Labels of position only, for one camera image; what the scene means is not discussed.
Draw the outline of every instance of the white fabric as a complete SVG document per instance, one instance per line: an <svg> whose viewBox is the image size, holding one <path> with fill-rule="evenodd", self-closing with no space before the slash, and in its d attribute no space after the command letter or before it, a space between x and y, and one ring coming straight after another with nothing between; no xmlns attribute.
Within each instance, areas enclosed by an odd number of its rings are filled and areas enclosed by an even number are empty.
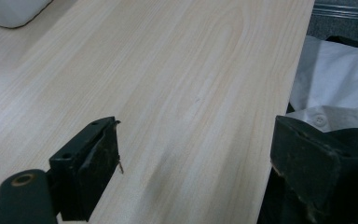
<svg viewBox="0 0 358 224"><path fill-rule="evenodd" d="M358 108L358 48L307 36L290 96L295 110Z"/></svg>
<svg viewBox="0 0 358 224"><path fill-rule="evenodd" d="M307 36L290 103L322 132L358 128L358 48Z"/></svg>
<svg viewBox="0 0 358 224"><path fill-rule="evenodd" d="M358 109L323 105L289 113L286 117L303 120L324 133L358 128Z"/></svg>

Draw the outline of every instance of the black plastic part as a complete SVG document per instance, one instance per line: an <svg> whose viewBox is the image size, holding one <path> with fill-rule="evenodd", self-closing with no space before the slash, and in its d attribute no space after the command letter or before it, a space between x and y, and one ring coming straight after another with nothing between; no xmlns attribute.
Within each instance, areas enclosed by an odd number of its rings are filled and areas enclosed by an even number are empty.
<svg viewBox="0 0 358 224"><path fill-rule="evenodd" d="M287 208L296 202L304 205L302 211L312 223L358 223L358 129L322 133L303 121L278 116L271 162L284 181L274 178L268 184L281 189L284 184L286 193L296 195L294 200L284 199L286 219L274 223L305 223L287 220L293 218L288 211L296 210ZM269 203L271 198L265 198L260 216L268 216ZM266 219L259 218L259 223Z"/></svg>
<svg viewBox="0 0 358 224"><path fill-rule="evenodd" d="M55 224L46 173L20 172L0 187L0 224Z"/></svg>
<svg viewBox="0 0 358 224"><path fill-rule="evenodd" d="M120 160L118 124L114 117L92 122L49 159L62 220L90 219Z"/></svg>

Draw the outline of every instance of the light wood grain surface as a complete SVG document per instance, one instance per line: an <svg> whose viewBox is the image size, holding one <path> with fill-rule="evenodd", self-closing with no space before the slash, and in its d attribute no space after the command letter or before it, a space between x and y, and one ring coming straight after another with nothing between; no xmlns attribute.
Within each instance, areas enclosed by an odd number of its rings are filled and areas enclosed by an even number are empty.
<svg viewBox="0 0 358 224"><path fill-rule="evenodd" d="M312 0L55 0L0 28L0 183L116 116L91 223L255 223Z"/></svg>

